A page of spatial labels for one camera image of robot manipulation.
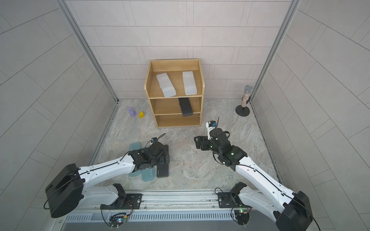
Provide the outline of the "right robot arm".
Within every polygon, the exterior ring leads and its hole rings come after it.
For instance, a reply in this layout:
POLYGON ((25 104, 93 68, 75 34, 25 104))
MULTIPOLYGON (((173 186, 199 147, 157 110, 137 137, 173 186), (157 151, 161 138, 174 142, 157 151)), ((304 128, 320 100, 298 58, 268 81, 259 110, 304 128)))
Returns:
POLYGON ((280 231, 305 231, 315 220, 309 198, 295 193, 266 172, 238 146, 232 145, 229 133, 214 128, 207 136, 194 138, 196 148, 211 151, 219 162, 250 181, 259 192, 239 182, 230 191, 234 208, 251 207, 275 222, 280 231))

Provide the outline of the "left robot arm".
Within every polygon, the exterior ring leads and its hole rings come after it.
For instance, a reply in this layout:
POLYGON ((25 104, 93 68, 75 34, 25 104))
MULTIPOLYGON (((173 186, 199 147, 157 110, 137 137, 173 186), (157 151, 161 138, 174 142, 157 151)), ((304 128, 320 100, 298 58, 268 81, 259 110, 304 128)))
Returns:
POLYGON ((87 167, 65 166, 46 187, 46 205, 52 218, 59 218, 78 207, 100 205, 102 210, 137 208, 139 203, 128 198, 124 188, 115 183, 92 190, 95 185, 119 175, 130 174, 169 163, 169 146, 158 141, 148 148, 132 150, 112 161, 87 167))

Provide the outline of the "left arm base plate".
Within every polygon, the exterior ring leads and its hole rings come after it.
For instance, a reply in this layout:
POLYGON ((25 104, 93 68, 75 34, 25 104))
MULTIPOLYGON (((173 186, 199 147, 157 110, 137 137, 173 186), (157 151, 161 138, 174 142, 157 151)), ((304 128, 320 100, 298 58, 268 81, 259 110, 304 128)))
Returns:
POLYGON ((119 195, 118 198, 111 205, 101 205, 101 210, 130 210, 139 209, 142 201, 141 193, 129 193, 126 195, 119 195))

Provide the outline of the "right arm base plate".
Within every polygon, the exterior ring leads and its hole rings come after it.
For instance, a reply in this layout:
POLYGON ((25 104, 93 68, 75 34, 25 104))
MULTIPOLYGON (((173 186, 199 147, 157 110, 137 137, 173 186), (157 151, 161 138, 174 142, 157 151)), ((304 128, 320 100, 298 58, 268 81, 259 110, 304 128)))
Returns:
POLYGON ((219 208, 242 208, 242 209, 251 208, 251 206, 247 206, 242 203, 238 204, 237 202, 234 202, 233 198, 231 197, 231 193, 218 192, 216 194, 218 196, 219 208))

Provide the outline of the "translucent white case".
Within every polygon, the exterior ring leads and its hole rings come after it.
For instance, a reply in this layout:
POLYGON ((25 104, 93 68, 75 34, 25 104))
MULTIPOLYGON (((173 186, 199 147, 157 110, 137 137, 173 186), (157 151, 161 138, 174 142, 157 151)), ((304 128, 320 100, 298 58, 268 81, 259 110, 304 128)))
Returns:
POLYGON ((193 71, 182 73, 185 95, 196 95, 198 93, 193 71))
POLYGON ((173 97, 176 95, 176 90, 172 82, 170 81, 167 73, 158 74, 156 75, 156 78, 165 98, 173 97))

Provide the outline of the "black pencil case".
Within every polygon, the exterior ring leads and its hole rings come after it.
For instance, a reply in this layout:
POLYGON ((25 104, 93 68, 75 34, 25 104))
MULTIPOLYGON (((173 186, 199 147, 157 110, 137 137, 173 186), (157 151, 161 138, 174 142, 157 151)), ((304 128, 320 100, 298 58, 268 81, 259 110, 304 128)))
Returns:
POLYGON ((164 154, 160 157, 160 161, 157 164, 157 178, 167 178, 169 177, 169 146, 164 146, 164 154))
POLYGON ((192 116, 193 110, 189 98, 179 98, 179 105, 181 108, 182 116, 192 116))

